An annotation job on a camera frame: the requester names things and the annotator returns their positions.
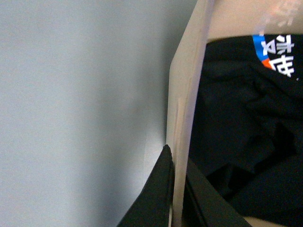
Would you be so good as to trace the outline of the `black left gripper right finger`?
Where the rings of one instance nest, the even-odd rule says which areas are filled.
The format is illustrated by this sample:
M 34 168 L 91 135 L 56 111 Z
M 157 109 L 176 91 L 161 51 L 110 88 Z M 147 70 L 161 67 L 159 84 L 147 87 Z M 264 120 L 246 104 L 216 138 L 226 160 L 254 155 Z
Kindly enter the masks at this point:
M 189 227 L 249 227 L 215 190 L 191 159 L 185 182 L 185 221 Z

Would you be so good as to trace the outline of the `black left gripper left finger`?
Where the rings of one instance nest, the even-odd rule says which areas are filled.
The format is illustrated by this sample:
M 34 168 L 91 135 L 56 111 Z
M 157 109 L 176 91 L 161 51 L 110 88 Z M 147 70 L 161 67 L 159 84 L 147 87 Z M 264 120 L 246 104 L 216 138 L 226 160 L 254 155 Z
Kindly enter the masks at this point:
M 174 187 L 171 149 L 165 145 L 141 193 L 119 222 L 119 227 L 167 227 Z

